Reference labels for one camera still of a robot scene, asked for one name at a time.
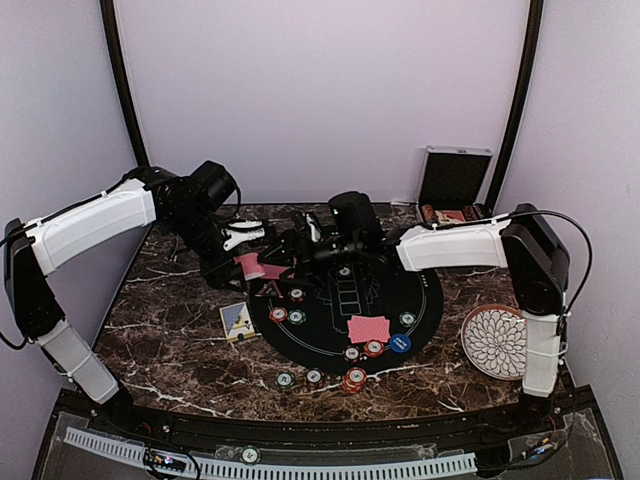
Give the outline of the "red-backed playing card deck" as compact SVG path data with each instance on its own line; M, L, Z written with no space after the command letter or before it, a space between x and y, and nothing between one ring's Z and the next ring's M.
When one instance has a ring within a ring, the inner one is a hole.
M251 281L265 276L265 270L258 260L258 253L246 253L234 258L235 263L241 267L244 279Z

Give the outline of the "black chip seat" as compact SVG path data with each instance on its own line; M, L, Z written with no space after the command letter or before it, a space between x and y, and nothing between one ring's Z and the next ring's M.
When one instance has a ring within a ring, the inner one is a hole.
M292 288L289 291L289 298L292 302L302 302L306 297L306 293L303 289Z

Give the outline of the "green chip seat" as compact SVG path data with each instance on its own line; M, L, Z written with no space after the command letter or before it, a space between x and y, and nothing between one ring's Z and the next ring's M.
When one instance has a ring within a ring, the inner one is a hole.
M306 322L306 314L302 310L291 310L288 313L287 320L292 325L301 325Z
M411 327L416 323L417 317L411 312L403 312L399 315L399 322L404 327Z

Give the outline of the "black 100 poker chip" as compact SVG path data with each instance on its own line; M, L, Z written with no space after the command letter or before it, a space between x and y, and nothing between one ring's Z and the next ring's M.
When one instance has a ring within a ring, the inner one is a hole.
M349 346L343 352L343 358L347 362L356 362L360 359L360 356L360 350L355 346Z

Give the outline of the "green poker chip stack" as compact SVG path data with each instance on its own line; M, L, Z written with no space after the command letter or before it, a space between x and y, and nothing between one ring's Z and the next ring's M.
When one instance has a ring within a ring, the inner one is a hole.
M288 390L295 385L295 378L288 372L280 372L276 376L276 387L279 390Z

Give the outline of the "black poker chip stack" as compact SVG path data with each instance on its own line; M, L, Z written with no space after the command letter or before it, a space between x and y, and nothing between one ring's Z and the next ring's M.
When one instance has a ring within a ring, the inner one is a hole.
M310 369L306 372L305 382L312 388L319 388L324 381L322 372L318 369Z

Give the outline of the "red poker chip stack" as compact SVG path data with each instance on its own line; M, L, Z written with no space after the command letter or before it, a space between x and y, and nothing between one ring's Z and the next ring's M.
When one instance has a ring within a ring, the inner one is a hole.
M342 379L342 385L347 393L358 393L361 391L367 381L367 373L360 367L349 369Z

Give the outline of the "red-backed card seat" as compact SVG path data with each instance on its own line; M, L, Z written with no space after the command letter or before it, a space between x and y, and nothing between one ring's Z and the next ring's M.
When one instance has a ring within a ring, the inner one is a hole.
M262 279L265 280L280 280L293 272L292 268L287 266L264 264L261 268L264 272Z

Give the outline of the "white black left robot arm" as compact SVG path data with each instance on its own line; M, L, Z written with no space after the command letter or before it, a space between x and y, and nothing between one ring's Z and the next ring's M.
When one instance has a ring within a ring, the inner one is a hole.
M236 180L213 161L178 176L160 167L137 167L114 186L45 217L5 227L4 283L25 344L35 343L97 405L120 436L141 427L140 412L122 399L122 386L69 323L48 278L75 257L130 230L159 223L200 259L212 285L233 261L218 209L240 196Z

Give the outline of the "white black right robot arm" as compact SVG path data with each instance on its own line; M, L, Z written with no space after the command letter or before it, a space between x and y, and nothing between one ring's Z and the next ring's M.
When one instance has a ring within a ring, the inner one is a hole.
M283 267L282 278L298 284L319 282L331 266L361 263L407 272L450 267L500 267L510 272L513 291L525 319L526 350L522 390L528 396L510 413L521 434L534 432L549 416L565 323L571 304L569 253L546 212L524 203L511 213L458 224L428 224L384 231L372 205L360 194L332 200L335 226L323 232L308 215L282 232L263 250L262 263Z

